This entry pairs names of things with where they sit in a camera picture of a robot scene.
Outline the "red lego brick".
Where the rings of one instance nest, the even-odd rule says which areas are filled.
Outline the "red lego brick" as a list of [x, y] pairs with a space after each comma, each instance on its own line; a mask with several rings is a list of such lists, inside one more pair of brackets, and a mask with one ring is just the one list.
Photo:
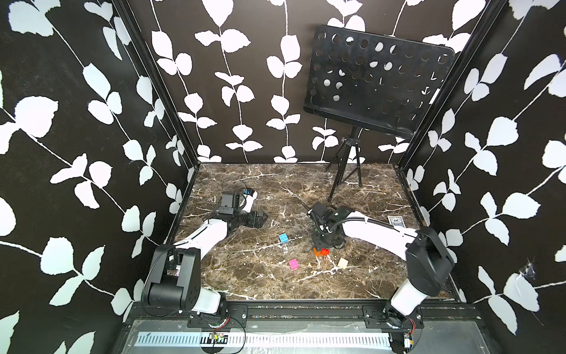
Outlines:
[[329, 251], [329, 249], [318, 250], [317, 248], [314, 248], [313, 253], [317, 258], [320, 258], [320, 257], [325, 257], [325, 256], [329, 255], [330, 251]]

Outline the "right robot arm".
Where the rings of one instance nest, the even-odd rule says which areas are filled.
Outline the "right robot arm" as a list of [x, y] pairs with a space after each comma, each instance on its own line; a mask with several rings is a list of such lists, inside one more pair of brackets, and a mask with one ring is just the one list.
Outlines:
[[401, 328], [421, 303], [437, 296], [455, 265], [453, 257], [430, 227], [418, 230], [395, 226], [365, 216], [347, 206], [316, 203], [307, 209], [314, 223], [315, 249], [340, 249], [346, 239], [358, 239], [405, 261], [407, 277], [378, 316], [393, 329]]

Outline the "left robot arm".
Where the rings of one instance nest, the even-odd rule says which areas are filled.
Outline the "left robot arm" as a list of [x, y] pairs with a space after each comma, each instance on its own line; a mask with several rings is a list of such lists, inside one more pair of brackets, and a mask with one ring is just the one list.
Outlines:
[[141, 295], [145, 308], [221, 314], [225, 299], [201, 285], [201, 261], [212, 248], [239, 227], [262, 228], [268, 215], [257, 211], [215, 213], [192, 234], [154, 252]]

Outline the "pink lego brick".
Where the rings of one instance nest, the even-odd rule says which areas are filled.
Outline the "pink lego brick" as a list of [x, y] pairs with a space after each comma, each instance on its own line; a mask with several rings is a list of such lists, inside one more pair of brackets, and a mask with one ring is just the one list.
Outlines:
[[292, 270], [295, 270], [295, 269], [299, 268], [299, 261], [297, 261], [297, 259], [292, 259], [292, 260], [290, 260], [290, 261], [288, 262], [288, 264], [289, 264], [289, 267], [290, 267]]

